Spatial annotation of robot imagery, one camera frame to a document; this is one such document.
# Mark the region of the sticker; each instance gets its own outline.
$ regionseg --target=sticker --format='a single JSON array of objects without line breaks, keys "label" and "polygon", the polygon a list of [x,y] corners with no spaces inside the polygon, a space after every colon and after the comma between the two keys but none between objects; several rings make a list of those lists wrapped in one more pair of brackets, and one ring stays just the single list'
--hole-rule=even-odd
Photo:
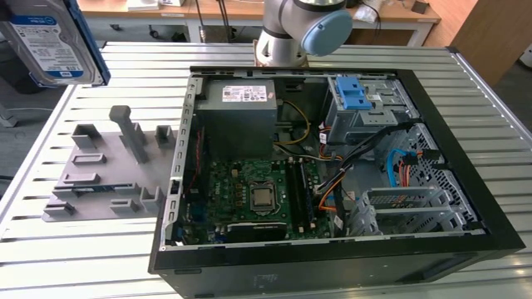
[{"label": "sticker", "polygon": [[319,142],[327,145],[327,134],[326,133],[319,134]]},{"label": "sticker", "polygon": [[279,279],[278,274],[266,274],[258,275],[254,277],[254,287],[255,288],[267,288],[275,283]]},{"label": "sticker", "polygon": [[383,100],[380,95],[366,95],[366,98],[370,101],[382,101]]},{"label": "sticker", "polygon": [[83,76],[82,64],[71,46],[62,41],[62,28],[54,17],[14,16],[11,26],[48,75],[60,78]]},{"label": "sticker", "polygon": [[184,17],[184,14],[160,14],[162,17]]},{"label": "sticker", "polygon": [[226,86],[224,102],[267,102],[266,86]]},{"label": "sticker", "polygon": [[182,6],[182,0],[159,0],[160,4],[171,6]]},{"label": "sticker", "polygon": [[343,229],[343,221],[338,215],[335,216],[335,224],[339,227],[339,229]]}]

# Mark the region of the slotted metal table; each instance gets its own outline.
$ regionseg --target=slotted metal table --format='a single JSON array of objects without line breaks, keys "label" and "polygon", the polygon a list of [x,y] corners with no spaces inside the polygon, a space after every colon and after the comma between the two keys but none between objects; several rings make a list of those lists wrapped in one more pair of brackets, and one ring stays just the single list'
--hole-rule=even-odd
[{"label": "slotted metal table", "polygon": [[[252,65],[251,44],[108,43],[108,87],[68,87],[0,201],[2,298],[179,298],[147,273],[155,218],[46,223],[43,207],[70,157],[76,124],[118,131],[114,105],[144,130],[178,128],[191,65]],[[532,136],[459,54],[347,46],[311,66],[412,69],[524,243],[532,245]],[[284,298],[532,298],[532,249],[435,283]]]}]

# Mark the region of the blue drive bay latch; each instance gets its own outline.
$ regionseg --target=blue drive bay latch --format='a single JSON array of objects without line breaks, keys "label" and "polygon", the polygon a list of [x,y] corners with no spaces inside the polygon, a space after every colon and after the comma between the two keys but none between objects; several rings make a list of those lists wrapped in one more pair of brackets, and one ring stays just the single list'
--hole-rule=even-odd
[{"label": "blue drive bay latch", "polygon": [[366,88],[355,77],[338,77],[336,87],[343,99],[343,108],[347,110],[370,110],[372,104],[366,98]]}]

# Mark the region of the hard drive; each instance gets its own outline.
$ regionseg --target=hard drive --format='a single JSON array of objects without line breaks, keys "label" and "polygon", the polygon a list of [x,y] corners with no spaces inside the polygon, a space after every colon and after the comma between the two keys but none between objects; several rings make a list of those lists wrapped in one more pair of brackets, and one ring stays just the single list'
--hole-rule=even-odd
[{"label": "hard drive", "polygon": [[0,31],[39,85],[107,85],[110,69],[76,0],[0,0],[0,12]]}]

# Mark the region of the gray floor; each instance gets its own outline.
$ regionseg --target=gray floor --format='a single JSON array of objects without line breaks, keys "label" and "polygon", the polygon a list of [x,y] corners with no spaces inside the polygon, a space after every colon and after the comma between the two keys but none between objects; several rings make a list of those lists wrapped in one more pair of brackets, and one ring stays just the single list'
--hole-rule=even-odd
[{"label": "gray floor", "polygon": [[[110,27],[95,27],[92,32],[96,40],[112,41],[170,41],[175,32],[182,32],[180,26],[154,26],[160,33],[160,40],[150,36],[147,26],[127,26],[122,31],[114,31]],[[238,28],[236,42],[251,42],[259,36],[260,29],[254,27]],[[208,31],[208,36],[215,42],[216,31]],[[503,80],[495,87],[495,91],[516,113],[530,130],[532,129],[532,70],[515,64]],[[54,108],[62,97],[64,88],[46,90],[36,95],[20,95],[11,86],[0,79],[0,99],[7,108]],[[32,144],[43,129],[50,112],[43,110],[14,111],[19,118],[16,128],[0,127],[0,175],[14,176]],[[0,194],[6,192],[8,182],[0,180]]]}]

